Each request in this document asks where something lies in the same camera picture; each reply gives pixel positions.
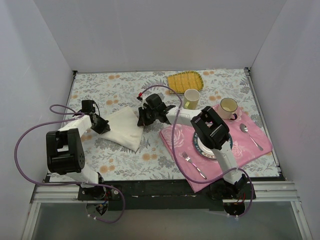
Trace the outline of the white cloth napkin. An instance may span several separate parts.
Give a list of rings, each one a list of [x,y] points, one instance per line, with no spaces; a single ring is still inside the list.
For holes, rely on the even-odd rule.
[[[100,138],[120,144],[133,152],[138,150],[144,127],[138,126],[138,118],[131,107],[126,106],[103,118],[108,120],[110,131],[100,135]]]

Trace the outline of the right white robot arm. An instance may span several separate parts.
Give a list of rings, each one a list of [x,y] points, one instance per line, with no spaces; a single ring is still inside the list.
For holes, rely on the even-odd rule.
[[[175,105],[166,105],[156,93],[146,98],[143,98],[143,94],[139,93],[137,99],[141,101],[141,106],[138,108],[137,125],[139,127],[149,126],[156,120],[172,126],[171,150],[173,158],[178,169],[188,181],[205,186],[222,179],[222,190],[230,198],[237,199],[245,195],[247,184],[252,185],[250,177],[239,167],[232,153],[229,144],[229,127],[212,107],[206,106],[201,110],[188,110]],[[177,159],[177,145],[174,143],[174,133],[178,124],[192,127],[205,147],[213,151],[222,170],[220,175],[210,180],[199,181],[192,179],[184,172]]]

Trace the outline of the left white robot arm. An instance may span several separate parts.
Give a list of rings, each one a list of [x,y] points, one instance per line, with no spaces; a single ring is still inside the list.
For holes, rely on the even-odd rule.
[[[96,113],[99,107],[94,100],[81,102],[80,118],[72,120],[64,127],[46,134],[47,167],[51,173],[66,175],[82,187],[85,195],[95,200],[105,200],[107,189],[102,184],[100,173],[91,169],[85,158],[81,137],[88,130],[99,135],[109,132],[109,121]]]

